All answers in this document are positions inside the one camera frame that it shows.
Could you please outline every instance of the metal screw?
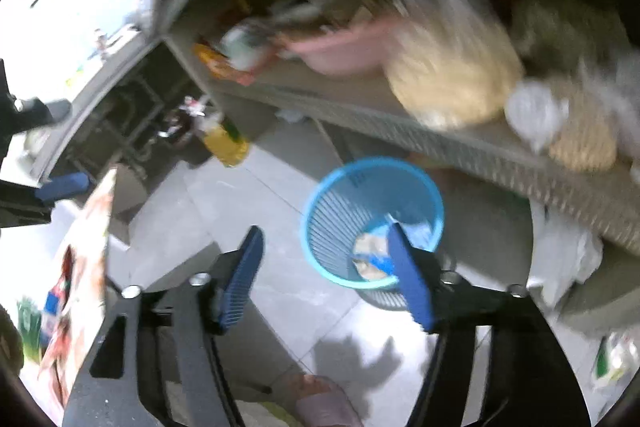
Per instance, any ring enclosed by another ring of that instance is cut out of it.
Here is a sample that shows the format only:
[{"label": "metal screw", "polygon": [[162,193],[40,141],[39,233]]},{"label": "metal screw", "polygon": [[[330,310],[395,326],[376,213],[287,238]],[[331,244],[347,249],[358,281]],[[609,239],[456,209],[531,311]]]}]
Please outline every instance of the metal screw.
[{"label": "metal screw", "polygon": [[457,272],[444,271],[442,272],[442,274],[440,274],[440,280],[443,284],[460,284],[460,282],[462,281],[462,276]]},{"label": "metal screw", "polygon": [[512,284],[507,288],[507,291],[518,299],[523,299],[529,295],[529,292],[522,284]]},{"label": "metal screw", "polygon": [[122,290],[122,296],[126,299],[133,299],[142,293],[142,288],[140,286],[131,285],[127,286]]},{"label": "metal screw", "polygon": [[189,277],[189,284],[191,286],[204,286],[211,280],[211,276],[206,272],[196,273]]}]

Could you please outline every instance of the plastic bag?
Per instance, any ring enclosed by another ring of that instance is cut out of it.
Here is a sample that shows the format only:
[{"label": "plastic bag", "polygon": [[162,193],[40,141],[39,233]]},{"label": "plastic bag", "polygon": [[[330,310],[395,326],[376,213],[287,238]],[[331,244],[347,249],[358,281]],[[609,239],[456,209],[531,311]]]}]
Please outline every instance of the plastic bag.
[{"label": "plastic bag", "polygon": [[629,48],[620,16],[580,0],[521,0],[513,11],[511,38],[536,74],[577,71],[583,57],[606,61]]},{"label": "plastic bag", "polygon": [[591,371],[594,389],[604,389],[623,384],[628,385],[640,369],[638,353],[638,328],[609,333],[603,338],[598,356]]},{"label": "plastic bag", "polygon": [[413,20],[386,65],[396,98],[425,126],[452,129],[496,117],[520,59],[486,0],[402,0]]},{"label": "plastic bag", "polygon": [[504,115],[509,126],[537,154],[562,129],[569,116],[569,101],[556,100],[542,82],[520,82],[504,106]]},{"label": "plastic bag", "polygon": [[609,74],[579,67],[584,89],[602,103],[611,117],[617,134],[618,149],[640,159],[640,52],[623,55]]},{"label": "plastic bag", "polygon": [[616,161],[616,133],[602,104],[569,78],[546,84],[556,100],[569,101],[569,116],[548,155],[575,172],[604,171]]},{"label": "plastic bag", "polygon": [[574,282],[584,283],[602,261],[602,241],[571,217],[530,200],[533,254],[527,287],[542,287],[555,307]]}]

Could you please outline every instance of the cooking oil bottle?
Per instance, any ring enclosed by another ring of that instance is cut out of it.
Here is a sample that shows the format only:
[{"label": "cooking oil bottle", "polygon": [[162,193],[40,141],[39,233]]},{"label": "cooking oil bottle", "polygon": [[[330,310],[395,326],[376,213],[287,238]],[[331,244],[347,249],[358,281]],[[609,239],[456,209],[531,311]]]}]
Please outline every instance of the cooking oil bottle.
[{"label": "cooking oil bottle", "polygon": [[249,152],[249,142],[221,112],[203,117],[198,126],[203,133],[204,145],[225,167],[240,164]]}]

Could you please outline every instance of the metal rack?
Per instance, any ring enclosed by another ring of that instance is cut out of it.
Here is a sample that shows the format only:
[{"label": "metal rack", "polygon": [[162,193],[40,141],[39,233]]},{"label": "metal rack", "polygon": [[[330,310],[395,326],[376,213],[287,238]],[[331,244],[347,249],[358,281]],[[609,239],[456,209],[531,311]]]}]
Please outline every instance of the metal rack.
[{"label": "metal rack", "polygon": [[640,187],[628,166],[578,174],[524,147],[504,120],[457,131],[435,132],[403,114],[386,78],[332,80],[298,61],[280,61],[243,87],[217,80],[184,45],[167,41],[200,89],[292,108],[316,120],[422,153],[474,176],[564,212],[602,237],[640,255]]}]

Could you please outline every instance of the blue plastic basket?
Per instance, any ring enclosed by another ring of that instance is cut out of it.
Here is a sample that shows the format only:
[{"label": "blue plastic basket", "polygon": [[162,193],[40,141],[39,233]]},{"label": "blue plastic basket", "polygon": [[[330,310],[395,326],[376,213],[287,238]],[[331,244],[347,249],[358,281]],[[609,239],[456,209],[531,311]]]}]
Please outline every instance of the blue plastic basket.
[{"label": "blue plastic basket", "polygon": [[306,258],[322,276],[347,288],[392,288],[398,283],[396,276],[366,280],[353,264],[358,236],[376,233],[389,217],[406,225],[428,223],[430,237],[419,248],[435,251],[442,236],[444,206],[425,172],[386,157],[366,158],[336,169],[307,205],[301,229]]}]

